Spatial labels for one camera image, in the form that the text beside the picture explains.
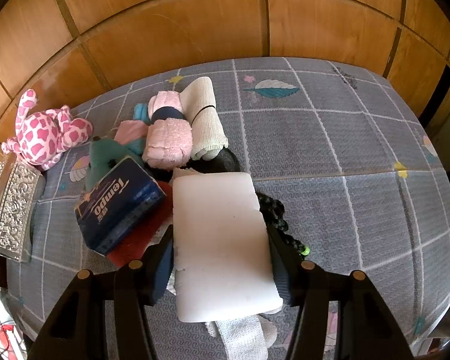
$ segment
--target silver tissue box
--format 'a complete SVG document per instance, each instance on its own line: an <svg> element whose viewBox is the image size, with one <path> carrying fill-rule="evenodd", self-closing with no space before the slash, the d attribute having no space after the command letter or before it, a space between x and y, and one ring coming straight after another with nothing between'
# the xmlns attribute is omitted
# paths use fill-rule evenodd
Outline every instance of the silver tissue box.
<svg viewBox="0 0 450 360"><path fill-rule="evenodd" d="M32 255L30 219L45 178L13 153L0 161L0 255L28 262Z"/></svg>

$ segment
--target white foam block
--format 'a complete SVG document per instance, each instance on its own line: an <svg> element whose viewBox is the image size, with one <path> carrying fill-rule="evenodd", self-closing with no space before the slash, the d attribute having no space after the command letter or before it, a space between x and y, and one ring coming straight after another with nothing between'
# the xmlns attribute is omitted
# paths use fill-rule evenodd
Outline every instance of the white foam block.
<svg viewBox="0 0 450 360"><path fill-rule="evenodd" d="M282 306L249 174L177 178L173 225L180 321L222 321Z"/></svg>

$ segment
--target pink rolled towel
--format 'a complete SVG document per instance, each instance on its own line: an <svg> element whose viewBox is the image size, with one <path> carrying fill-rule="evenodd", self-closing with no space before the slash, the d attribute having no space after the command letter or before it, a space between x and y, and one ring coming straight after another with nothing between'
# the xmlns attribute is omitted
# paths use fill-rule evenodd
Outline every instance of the pink rolled towel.
<svg viewBox="0 0 450 360"><path fill-rule="evenodd" d="M185 165L191 156L192 131L182 114L179 93L160 91L150 99L148 113L152 125L143 160L151 167L167 170Z"/></svg>

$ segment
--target red cloth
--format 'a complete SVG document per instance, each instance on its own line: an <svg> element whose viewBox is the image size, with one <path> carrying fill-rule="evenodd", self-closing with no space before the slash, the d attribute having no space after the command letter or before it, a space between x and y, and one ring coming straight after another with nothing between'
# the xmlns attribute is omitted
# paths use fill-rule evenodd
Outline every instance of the red cloth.
<svg viewBox="0 0 450 360"><path fill-rule="evenodd" d="M140 259L148 243L162 225L162 222L173 212L172 187L168 183L158 181L165 193L165 199L154 213L145 218L107 255L107 258L118 267L131 260Z"/></svg>

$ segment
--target gray checkered bed sheet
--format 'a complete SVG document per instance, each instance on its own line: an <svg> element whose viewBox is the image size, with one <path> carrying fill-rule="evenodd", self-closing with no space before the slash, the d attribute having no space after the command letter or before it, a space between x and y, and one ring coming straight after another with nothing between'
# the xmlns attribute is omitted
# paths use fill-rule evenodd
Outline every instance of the gray checkered bed sheet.
<svg viewBox="0 0 450 360"><path fill-rule="evenodd" d="M283 202L290 233L310 245L309 258L341 274L363 269L408 342L425 336L450 303L450 185L425 131L390 83L323 60L237 59L141 79L73 112L93 123L95 135L113 137L135 104L158 91L181 91L204 75L214 84L231 150L256 188ZM169 82L177 76L182 79ZM276 98L245 91L263 80L297 89ZM32 337L79 269L115 269L85 247L73 212L84 180L72 182L72 168L87 154L87 144L70 150L46 173L31 224L31 262L7 262L10 308ZM397 162L406 174L395 170ZM270 358L284 358L296 313L285 307L268 316L279 332ZM178 321L170 293L147 315L159 358L226 358L204 324ZM111 312L107 329L113 330ZM116 358L113 335L109 346Z"/></svg>

